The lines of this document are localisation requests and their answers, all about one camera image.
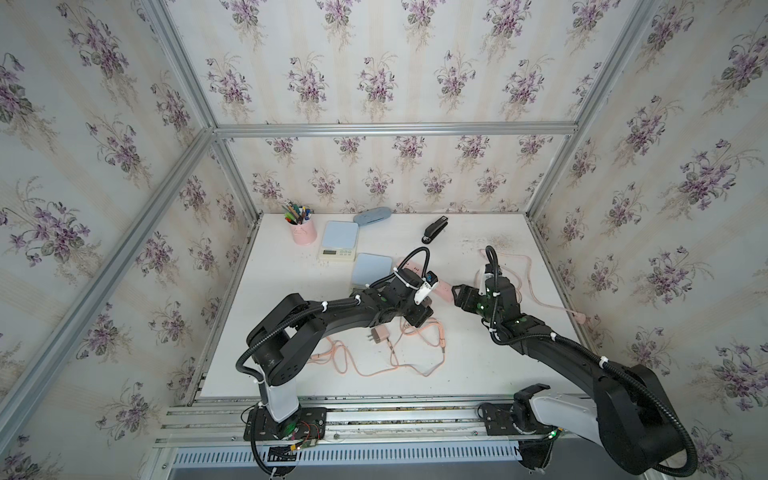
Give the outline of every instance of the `floral wallpaper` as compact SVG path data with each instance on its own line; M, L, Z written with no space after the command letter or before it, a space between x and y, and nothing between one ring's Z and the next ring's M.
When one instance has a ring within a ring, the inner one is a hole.
M237 138L253 201L322 213L525 211L562 142L552 135Z
M2 399L200 125L140 2L0 2L0 40ZM206 157L2 453L0 478L137 471L239 256L233 200Z
M661 2L535 219L595 345L659 375L698 478L768 468L767 22Z
M167 2L220 124L571 120L636 3Z

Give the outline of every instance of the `pink power strip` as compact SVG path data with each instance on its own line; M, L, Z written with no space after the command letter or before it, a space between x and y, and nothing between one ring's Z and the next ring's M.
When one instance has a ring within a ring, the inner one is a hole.
M402 262L402 258L397 260L397 264L399 265L400 262ZM420 263L416 263L413 260L409 260L408 263L406 263L406 268L409 270L413 270L416 273L421 273L422 268L424 268L423 265ZM439 283L437 284L437 287L432 291L435 295L439 296L446 302L453 305L453 292L451 291L451 285L447 282L444 282L440 280L440 276L437 276Z

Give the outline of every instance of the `pink cup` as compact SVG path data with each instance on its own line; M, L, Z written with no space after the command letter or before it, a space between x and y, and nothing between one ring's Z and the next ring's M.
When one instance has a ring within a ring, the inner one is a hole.
M293 241L296 245L309 245L317 238L317 230L315 230L315 223L310 218L308 221L301 225L291 225L291 233L293 233Z

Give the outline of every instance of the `digital scale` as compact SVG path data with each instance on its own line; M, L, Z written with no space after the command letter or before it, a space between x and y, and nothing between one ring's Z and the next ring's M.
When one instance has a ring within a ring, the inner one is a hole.
M359 225L354 222L328 222L318 258L342 262L355 261L358 229Z

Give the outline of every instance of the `white table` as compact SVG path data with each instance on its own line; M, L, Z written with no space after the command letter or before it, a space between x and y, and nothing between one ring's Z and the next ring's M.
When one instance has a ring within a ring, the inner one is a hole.
M499 253L518 253L533 259L531 278L536 297L543 303L562 306L525 218L517 214L447 214L448 226L429 245L429 269L452 285L473 284L485 265L478 249L491 244ZM424 229L439 214L396 214L388 220L361 227L357 253L374 253L400 259L420 247ZM351 221L348 214L316 214L318 239L300 247L293 243L281 214L266 214L247 261L243 278L210 364L201 397L258 396L253 380L235 370L237 357L247 348L246 336L285 295L298 292L305 300L335 300L349 295L354 263L318 260L326 222ZM415 257L423 263L423 253ZM499 261L525 275L525 260L499 256ZM523 288L522 311L544 320L559 335L577 339L568 315L537 305ZM496 346L480 317L432 296L434 317L445 327L446 361L428 378L411 369L398 369L369 378L353 369L344 376L331 365L307 365L296 377L299 396L475 396L511 395L533 383L543 382L555 392L581 392L543 363L522 356L507 346ZM395 338L399 318L389 324ZM361 372L389 367L385 343L370 341L368 329L350 329L332 337L352 351ZM321 340L316 353L328 348ZM439 349L428 347L417 336L397 346L401 363L414 363L422 371L440 361ZM343 361L339 353L338 360Z

